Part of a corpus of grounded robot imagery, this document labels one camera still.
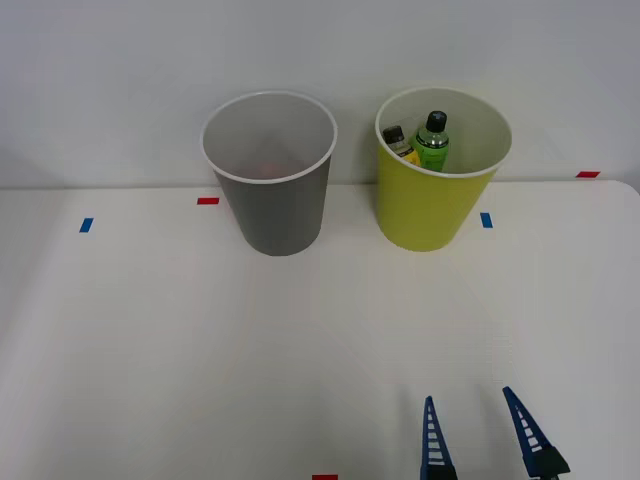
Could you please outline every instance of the bottle cap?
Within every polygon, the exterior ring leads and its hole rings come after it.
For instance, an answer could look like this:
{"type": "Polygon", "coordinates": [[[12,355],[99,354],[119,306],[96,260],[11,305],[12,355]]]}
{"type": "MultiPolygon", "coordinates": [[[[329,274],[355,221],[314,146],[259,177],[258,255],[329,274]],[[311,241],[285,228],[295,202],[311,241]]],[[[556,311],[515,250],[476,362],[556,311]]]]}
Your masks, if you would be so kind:
{"type": "Polygon", "coordinates": [[[444,132],[447,124],[447,114],[438,110],[431,112],[427,119],[427,130],[433,133],[444,132]]]}
{"type": "Polygon", "coordinates": [[[394,125],[393,127],[385,128],[382,131],[382,137],[388,144],[401,142],[404,140],[402,127],[400,125],[394,125]]]}

